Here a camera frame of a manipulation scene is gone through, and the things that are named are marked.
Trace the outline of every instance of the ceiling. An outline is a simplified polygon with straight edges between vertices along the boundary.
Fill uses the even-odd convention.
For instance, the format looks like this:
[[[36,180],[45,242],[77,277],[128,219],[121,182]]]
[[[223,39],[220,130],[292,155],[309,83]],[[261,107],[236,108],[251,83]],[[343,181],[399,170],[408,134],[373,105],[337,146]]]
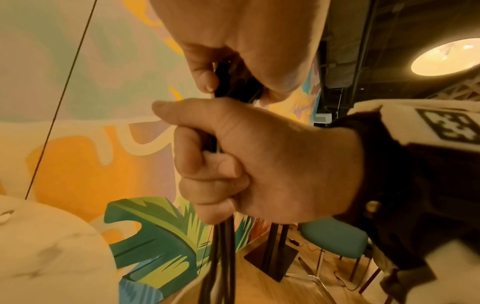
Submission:
[[[420,76],[413,61],[440,45],[480,38],[478,0],[331,0],[319,47],[319,113],[346,115],[353,103],[422,98],[480,68]]]

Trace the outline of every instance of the teal seat cushion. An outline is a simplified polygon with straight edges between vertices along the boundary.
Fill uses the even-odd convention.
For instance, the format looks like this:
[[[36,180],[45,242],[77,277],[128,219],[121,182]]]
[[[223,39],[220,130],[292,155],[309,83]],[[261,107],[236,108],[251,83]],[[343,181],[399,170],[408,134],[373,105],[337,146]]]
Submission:
[[[298,225],[302,236],[318,247],[348,258],[359,258],[367,246],[367,234],[332,217]]]

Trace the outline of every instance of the sleeve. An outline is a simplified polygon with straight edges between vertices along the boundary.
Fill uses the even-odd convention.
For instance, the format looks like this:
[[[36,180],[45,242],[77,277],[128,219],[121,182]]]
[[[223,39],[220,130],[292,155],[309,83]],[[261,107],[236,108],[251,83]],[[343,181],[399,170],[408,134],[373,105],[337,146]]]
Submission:
[[[401,145],[380,112],[362,112],[332,127],[357,131],[364,179],[337,219],[367,232],[399,269],[425,266],[425,256],[452,241],[480,254],[480,154],[439,146]]]

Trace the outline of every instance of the wooden lattice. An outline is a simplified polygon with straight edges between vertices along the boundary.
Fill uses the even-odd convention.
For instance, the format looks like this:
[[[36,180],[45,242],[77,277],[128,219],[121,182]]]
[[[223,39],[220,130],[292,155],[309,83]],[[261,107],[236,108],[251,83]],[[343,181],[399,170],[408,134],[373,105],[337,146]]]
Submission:
[[[428,99],[480,101],[480,73],[435,93]]]

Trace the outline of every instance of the colorful wall mural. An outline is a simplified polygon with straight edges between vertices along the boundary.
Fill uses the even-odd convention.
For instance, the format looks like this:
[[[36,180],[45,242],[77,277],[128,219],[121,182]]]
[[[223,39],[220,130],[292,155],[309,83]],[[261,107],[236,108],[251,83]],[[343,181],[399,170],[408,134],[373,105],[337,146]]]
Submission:
[[[209,96],[148,0],[3,0],[0,41],[0,195],[88,223],[109,246],[120,303],[157,303],[197,277],[211,227],[179,195],[174,127],[150,108]],[[268,108],[312,124],[316,67]],[[237,248],[268,228],[236,214]]]

